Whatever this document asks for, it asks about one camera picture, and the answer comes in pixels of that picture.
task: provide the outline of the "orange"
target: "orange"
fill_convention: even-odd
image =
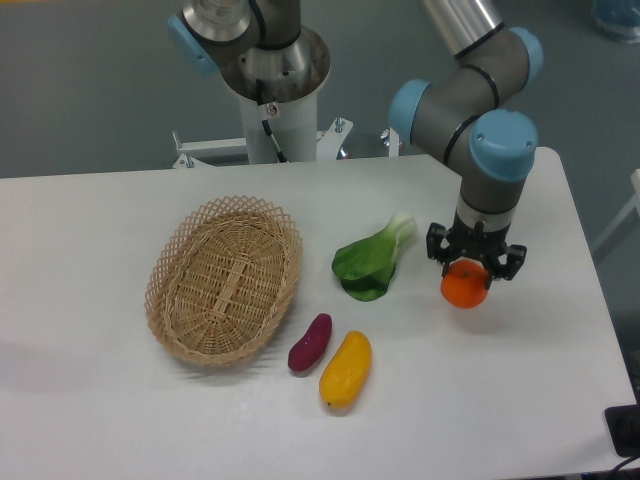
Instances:
[[[440,284],[440,292],[451,305],[474,308],[487,298],[488,277],[489,272],[482,265],[467,259],[459,260],[449,265]]]

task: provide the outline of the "toy fruit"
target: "toy fruit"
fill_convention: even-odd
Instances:
[[[463,259],[449,266],[440,284],[440,292],[458,308],[474,308],[487,298],[489,272],[474,261]]]
[[[311,368],[327,349],[331,338],[331,316],[318,315],[308,330],[289,351],[289,368],[294,372],[304,372]]]
[[[371,344],[358,331],[347,333],[320,378],[320,396],[332,408],[350,407],[371,370]]]

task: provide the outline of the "yellow mango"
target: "yellow mango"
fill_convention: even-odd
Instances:
[[[320,378],[320,396],[332,408],[347,408],[358,398],[371,370],[371,344],[358,331],[347,333]]]

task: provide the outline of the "toy vegetable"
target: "toy vegetable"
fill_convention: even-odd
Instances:
[[[339,249],[331,269],[342,288],[362,302],[384,295],[396,271],[400,246],[416,230],[413,216],[399,212],[378,233]]]
[[[300,340],[289,351],[289,368],[297,373],[309,370],[324,354],[331,338],[331,316],[318,315]]]
[[[358,398],[371,369],[371,344],[358,331],[347,333],[320,378],[320,396],[332,408],[350,407]]]
[[[449,266],[442,278],[440,292],[458,308],[474,308],[487,298],[487,272],[482,265],[463,258]]]

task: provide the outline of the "basket rim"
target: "basket rim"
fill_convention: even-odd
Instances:
[[[231,207],[231,209],[221,215],[215,215],[215,208],[218,206]],[[267,219],[267,225],[272,229],[274,237],[281,239],[278,243],[283,250],[284,261],[276,297],[255,335],[236,350],[215,354],[193,350],[179,340],[171,327],[169,310],[172,300],[168,299],[171,287],[179,284],[180,279],[188,272],[190,261],[198,251],[215,238],[215,234],[220,230],[215,228],[216,225],[220,225],[216,220],[227,218],[228,221],[222,223],[224,224],[239,216],[246,218],[247,214]],[[256,228],[253,223],[247,226]],[[269,340],[279,326],[297,289],[301,261],[302,238],[295,222],[281,207],[276,207],[263,199],[247,196],[222,197],[210,201],[185,217],[162,250],[147,286],[145,311],[149,328],[170,353],[183,360],[209,366],[237,363],[253,355]]]

